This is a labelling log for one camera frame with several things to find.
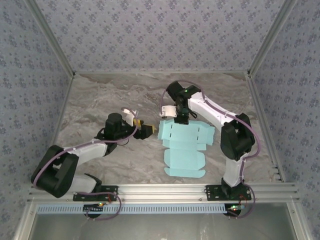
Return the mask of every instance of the marble surface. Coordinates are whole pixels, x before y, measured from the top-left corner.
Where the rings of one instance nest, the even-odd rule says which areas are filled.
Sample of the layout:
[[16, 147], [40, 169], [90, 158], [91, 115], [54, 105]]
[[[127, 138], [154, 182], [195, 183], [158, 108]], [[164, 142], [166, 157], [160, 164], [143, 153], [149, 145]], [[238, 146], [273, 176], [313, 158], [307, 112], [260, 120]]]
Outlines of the marble surface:
[[[59, 146], [74, 146], [91, 140], [104, 127], [110, 113], [121, 113], [121, 107], [138, 110], [138, 118], [146, 124], [159, 126], [159, 101], [163, 90], [175, 80], [193, 81], [205, 94], [235, 113], [246, 113], [258, 132], [262, 151], [245, 165], [245, 180], [270, 182], [272, 162], [262, 137], [258, 117], [242, 73], [153, 73], [153, 74], [87, 74], [76, 75], [67, 101], [63, 122], [57, 138]], [[173, 105], [168, 95], [165, 105]], [[164, 167], [162, 141], [158, 133], [145, 140], [130, 139], [110, 155], [80, 165], [78, 173], [88, 173], [105, 184], [197, 184], [220, 183], [225, 172], [225, 156], [220, 149], [220, 133], [215, 131], [214, 144], [204, 151], [206, 174], [202, 178], [168, 176]]]

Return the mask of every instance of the patterned wallpaper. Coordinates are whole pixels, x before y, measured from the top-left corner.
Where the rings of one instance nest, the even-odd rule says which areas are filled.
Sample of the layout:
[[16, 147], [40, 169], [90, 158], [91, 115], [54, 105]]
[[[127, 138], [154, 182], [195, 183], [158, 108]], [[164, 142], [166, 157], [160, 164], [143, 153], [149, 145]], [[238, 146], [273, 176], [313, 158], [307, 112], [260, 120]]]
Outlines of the patterned wallpaper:
[[320, 1], [297, 5], [254, 77], [287, 181], [320, 239]]
[[74, 71], [246, 70], [283, 0], [36, 0]]
[[0, 9], [0, 239], [11, 240], [69, 80], [24, 1]]

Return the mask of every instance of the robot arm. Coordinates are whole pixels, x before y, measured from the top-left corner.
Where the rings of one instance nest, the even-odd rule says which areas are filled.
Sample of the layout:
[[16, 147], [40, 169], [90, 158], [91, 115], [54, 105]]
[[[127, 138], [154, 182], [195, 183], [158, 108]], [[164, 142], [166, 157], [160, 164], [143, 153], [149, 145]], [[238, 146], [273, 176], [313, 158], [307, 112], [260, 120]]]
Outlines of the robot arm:
[[129, 110], [124, 109], [123, 112], [126, 114], [125, 119], [119, 113], [109, 114], [105, 127], [87, 143], [64, 148], [57, 145], [51, 146], [34, 171], [31, 182], [36, 181], [37, 187], [56, 198], [62, 197], [67, 192], [91, 193], [99, 180], [89, 174], [76, 175], [78, 166], [110, 154], [117, 147], [116, 141], [132, 135], [136, 125], [138, 129], [133, 135], [135, 139], [146, 139], [155, 131], [154, 126], [146, 125], [142, 120], [136, 122]]
[[[189, 114], [192, 116], [200, 114], [212, 123], [221, 132], [220, 148], [227, 157], [222, 184], [227, 184], [227, 188], [239, 185], [243, 158], [251, 151], [255, 144], [255, 138], [244, 125], [229, 116], [235, 116], [250, 126], [248, 116], [244, 113], [236, 115], [208, 99], [207, 96], [203, 98], [201, 90], [194, 85], [183, 88], [175, 81], [169, 85], [166, 91], [175, 101], [175, 105], [163, 106], [160, 116], [174, 117], [175, 123], [188, 124]], [[205, 100], [225, 114], [213, 109]]]

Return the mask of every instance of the cable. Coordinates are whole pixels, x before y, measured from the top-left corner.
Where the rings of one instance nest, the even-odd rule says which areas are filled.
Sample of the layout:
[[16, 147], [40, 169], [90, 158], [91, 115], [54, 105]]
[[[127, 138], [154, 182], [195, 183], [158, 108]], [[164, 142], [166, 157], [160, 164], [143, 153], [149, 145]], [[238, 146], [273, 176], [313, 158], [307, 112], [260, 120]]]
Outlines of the cable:
[[119, 144], [118, 143], [118, 146], [125, 146], [125, 145], [127, 145], [129, 143], [129, 139], [128, 139], [128, 141], [126, 141], [126, 143], [124, 143], [124, 144]]
[[[249, 126], [246, 122], [242, 121], [241, 119], [237, 118], [236, 116], [230, 115], [230, 114], [228, 114], [227, 112], [224, 112], [224, 111], [220, 110], [219, 108], [213, 106], [213, 105], [206, 99], [205, 91], [204, 91], [204, 89], [203, 89], [201, 86], [199, 86], [199, 85], [197, 85], [197, 84], [195, 84], [195, 83], [193, 83], [193, 82], [191, 82], [191, 81], [187, 81], [187, 80], [178, 80], [177, 82], [192, 84], [192, 85], [196, 86], [197, 88], [199, 88], [200, 91], [201, 91], [202, 98], [203, 98], [204, 102], [205, 102], [209, 107], [211, 107], [213, 110], [219, 112], [220, 114], [226, 115], [227, 117], [232, 118], [232, 119], [238, 121], [239, 123], [243, 124], [247, 129], [249, 129], [249, 131], [254, 135], [254, 137], [255, 137], [255, 139], [256, 139], [256, 142], [257, 142], [257, 150], [256, 150], [255, 154], [250, 155], [250, 156], [245, 156], [245, 157], [242, 159], [241, 168], [240, 168], [240, 182], [241, 182], [244, 186], [246, 186], [247, 188], [249, 188], [250, 191], [252, 192], [252, 195], [253, 195], [253, 204], [252, 204], [252, 207], [250, 208], [250, 210], [249, 210], [247, 213], [245, 213], [244, 215], [242, 215], [242, 216], [238, 216], [238, 215], [236, 215], [235, 213], [232, 212], [232, 214], [236, 215], [236, 217], [237, 217], [238, 219], [243, 219], [243, 218], [247, 217], [248, 215], [250, 215], [250, 214], [252, 213], [252, 211], [255, 209], [255, 205], [256, 205], [256, 195], [255, 195], [255, 192], [254, 192], [254, 190], [252, 189], [251, 186], [249, 186], [248, 184], [246, 184], [246, 183], [244, 182], [242, 176], [243, 176], [243, 172], [244, 172], [244, 168], [245, 168], [245, 161], [246, 161], [247, 159], [252, 159], [252, 158], [258, 156], [258, 154], [260, 153], [260, 150], [261, 150], [261, 142], [260, 142], [259, 136], [258, 136], [258, 134], [256, 133], [256, 131], [253, 130], [253, 128], [252, 128], [251, 126]], [[162, 106], [163, 106], [164, 96], [165, 96], [165, 94], [166, 94], [166, 92], [167, 92], [167, 88], [163, 91], [163, 93], [162, 93], [162, 95], [161, 95], [161, 99], [160, 99], [160, 114], [163, 113], [163, 112], [162, 112]]]
[[97, 136], [99, 136], [101, 133], [102, 133], [102, 131], [103, 130], [105, 130], [105, 128], [103, 127], [103, 128], [101, 128], [99, 131], [98, 131], [98, 133], [96, 134]]
[[244, 199], [244, 200], [245, 200], [245, 205], [244, 205], [244, 207], [246, 207], [246, 206], [247, 206], [247, 203], [248, 203], [247, 198], [246, 198], [245, 196], [243, 196], [242, 194], [239, 194], [239, 197], [240, 197], [241, 199]]
[[111, 192], [111, 191], [104, 191], [104, 192], [91, 192], [91, 193], [87, 193], [87, 192], [78, 192], [79, 194], [81, 194], [81, 195], [88, 195], [88, 196], [95, 196], [95, 195], [105, 195], [105, 194], [108, 194], [108, 196], [109, 195], [113, 195], [113, 196], [115, 196], [118, 200], [119, 200], [119, 208], [118, 208], [118, 210], [116, 211], [116, 213], [115, 214], [113, 214], [113, 215], [111, 215], [111, 216], [108, 216], [108, 217], [101, 217], [101, 218], [91, 218], [91, 217], [89, 217], [88, 216], [88, 213], [90, 212], [90, 210], [92, 209], [92, 207], [90, 207], [90, 208], [88, 208], [88, 210], [86, 211], [86, 213], [85, 213], [85, 216], [88, 218], [88, 220], [93, 220], [93, 221], [104, 221], [104, 220], [110, 220], [110, 219], [113, 219], [113, 218], [115, 218], [116, 216], [118, 216], [119, 215], [119, 213], [120, 213], [120, 211], [121, 211], [121, 208], [122, 208], [122, 201], [121, 201], [121, 198], [117, 195], [117, 194], [115, 194], [115, 193], [113, 193], [113, 192]]
[[[134, 119], [136, 121], [136, 123], [138, 122], [138, 117], [137, 115], [134, 113], [134, 111], [132, 111], [131, 109], [128, 109], [128, 108], [121, 108], [121, 110], [124, 110], [124, 109], [127, 109], [128, 111], [130, 111], [130, 113], [133, 114], [134, 116]], [[100, 140], [100, 141], [93, 141], [93, 142], [87, 142], [87, 143], [83, 143], [83, 144], [80, 144], [78, 146], [74, 146], [74, 147], [70, 147], [66, 150], [63, 150], [62, 152], [59, 152], [57, 155], [55, 155], [53, 158], [51, 158], [44, 166], [43, 168], [41, 168], [41, 170], [38, 172], [38, 174], [36, 175], [36, 177], [34, 178], [34, 181], [33, 181], [33, 187], [38, 189], [37, 187], [37, 182], [40, 178], [40, 176], [44, 173], [44, 171], [47, 169], [47, 167], [49, 167], [54, 160], [56, 160], [57, 158], [59, 158], [61, 155], [67, 153], [67, 152], [70, 152], [70, 151], [74, 151], [74, 150], [77, 150], [77, 149], [81, 149], [81, 148], [84, 148], [84, 147], [87, 147], [87, 146], [90, 146], [92, 144], [114, 144], [114, 143], [119, 143], [119, 142], [123, 142], [125, 140], [128, 140], [129, 138], [131, 138], [133, 135], [135, 135], [135, 133], [137, 132], [138, 130], [138, 124], [135, 125], [135, 129], [134, 131], [127, 137], [125, 138], [122, 138], [122, 139], [119, 139], [119, 140]]]

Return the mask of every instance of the purple cable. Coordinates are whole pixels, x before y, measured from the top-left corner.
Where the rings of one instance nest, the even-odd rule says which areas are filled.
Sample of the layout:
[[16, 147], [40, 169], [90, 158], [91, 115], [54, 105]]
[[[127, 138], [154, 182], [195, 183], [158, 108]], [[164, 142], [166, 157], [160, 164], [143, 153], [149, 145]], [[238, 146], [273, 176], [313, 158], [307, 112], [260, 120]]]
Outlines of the purple cable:
[[[256, 133], [256, 131], [253, 130], [253, 128], [252, 128], [251, 126], [249, 126], [247, 123], [245, 123], [245, 122], [242, 121], [241, 119], [237, 118], [236, 116], [230, 115], [230, 114], [228, 114], [228, 113], [220, 110], [219, 108], [213, 106], [208, 100], [206, 100], [206, 95], [205, 95], [204, 89], [203, 89], [201, 86], [199, 86], [199, 85], [197, 85], [197, 84], [195, 84], [195, 83], [193, 83], [193, 82], [191, 82], [191, 81], [187, 81], [187, 80], [178, 80], [177, 82], [192, 84], [192, 85], [196, 86], [197, 88], [199, 88], [199, 89], [201, 90], [201, 94], [202, 94], [202, 98], [203, 98], [204, 102], [205, 102], [209, 107], [211, 107], [211, 108], [214, 109], [215, 111], [219, 112], [220, 114], [226, 115], [227, 117], [232, 118], [232, 119], [238, 121], [239, 123], [243, 124], [247, 129], [250, 130], [250, 132], [254, 135], [254, 137], [255, 137], [255, 139], [256, 139], [256, 142], [257, 142], [257, 150], [256, 150], [255, 154], [250, 155], [250, 156], [245, 156], [245, 157], [242, 159], [241, 168], [240, 168], [240, 181], [241, 181], [241, 183], [242, 183], [244, 186], [246, 186], [247, 188], [250, 189], [250, 191], [252, 192], [252, 195], [253, 195], [253, 204], [252, 204], [252, 207], [250, 208], [250, 210], [249, 210], [246, 214], [244, 214], [244, 215], [242, 215], [242, 216], [238, 216], [238, 215], [236, 215], [235, 213], [233, 213], [233, 212], [231, 212], [231, 211], [227, 211], [227, 212], [235, 215], [238, 219], [243, 219], [243, 218], [247, 217], [248, 215], [250, 215], [250, 214], [252, 213], [252, 211], [255, 209], [255, 205], [256, 205], [256, 195], [255, 195], [254, 190], [252, 189], [251, 186], [249, 186], [248, 184], [246, 184], [246, 183], [244, 182], [243, 178], [242, 178], [243, 172], [244, 172], [244, 168], [245, 168], [245, 160], [254, 158], [254, 157], [256, 157], [256, 156], [259, 155], [260, 150], [261, 150], [260, 138], [259, 138], [258, 134]], [[161, 99], [160, 99], [160, 114], [163, 113], [163, 112], [162, 112], [162, 106], [163, 106], [164, 96], [165, 96], [165, 94], [166, 94], [167, 88], [163, 91], [163, 93], [162, 93], [162, 95], [161, 95]]]
[[121, 201], [121, 198], [113, 193], [113, 192], [110, 192], [110, 191], [104, 191], [104, 192], [92, 192], [92, 193], [87, 193], [87, 192], [78, 192], [78, 194], [81, 194], [81, 195], [88, 195], [88, 196], [94, 196], [94, 195], [105, 195], [105, 194], [110, 194], [110, 195], [113, 195], [115, 196], [118, 200], [119, 200], [119, 208], [118, 210], [116, 211], [115, 214], [111, 215], [111, 216], [108, 216], [108, 217], [101, 217], [101, 218], [91, 218], [88, 216], [88, 213], [90, 212], [90, 210], [92, 209], [92, 207], [90, 207], [85, 215], [86, 217], [89, 219], [89, 220], [93, 220], [93, 221], [104, 221], [104, 220], [110, 220], [110, 219], [113, 219], [115, 218], [116, 216], [119, 215], [120, 211], [121, 211], [121, 207], [122, 207], [122, 201]]
[[[130, 113], [133, 114], [134, 116], [134, 119], [135, 119], [135, 122], [137, 123], [138, 122], [138, 118], [137, 118], [137, 115], [134, 113], [134, 111], [132, 111], [131, 109], [128, 109], [128, 108], [121, 108], [121, 110], [123, 109], [127, 109], [130, 111]], [[61, 155], [67, 153], [67, 152], [70, 152], [70, 151], [73, 151], [73, 150], [76, 150], [76, 149], [80, 149], [80, 148], [84, 148], [86, 146], [90, 146], [92, 144], [114, 144], [114, 143], [119, 143], [119, 142], [123, 142], [125, 140], [128, 140], [129, 138], [131, 138], [133, 135], [135, 135], [135, 133], [137, 132], [138, 130], [138, 124], [135, 125], [135, 129], [133, 131], [132, 134], [130, 134], [129, 136], [125, 137], [125, 138], [122, 138], [122, 139], [119, 139], [119, 140], [101, 140], [101, 141], [95, 141], [95, 142], [87, 142], [87, 143], [83, 143], [83, 144], [80, 144], [78, 146], [74, 146], [74, 147], [70, 147], [66, 150], [63, 150], [62, 152], [58, 153], [57, 155], [55, 155], [53, 158], [51, 158], [44, 166], [43, 168], [41, 168], [41, 170], [38, 172], [38, 174], [36, 175], [36, 177], [34, 178], [34, 181], [33, 181], [33, 187], [38, 189], [37, 187], [37, 182], [40, 178], [40, 176], [44, 173], [44, 171], [47, 169], [47, 167], [54, 161], [56, 160], [57, 158], [59, 158]]]

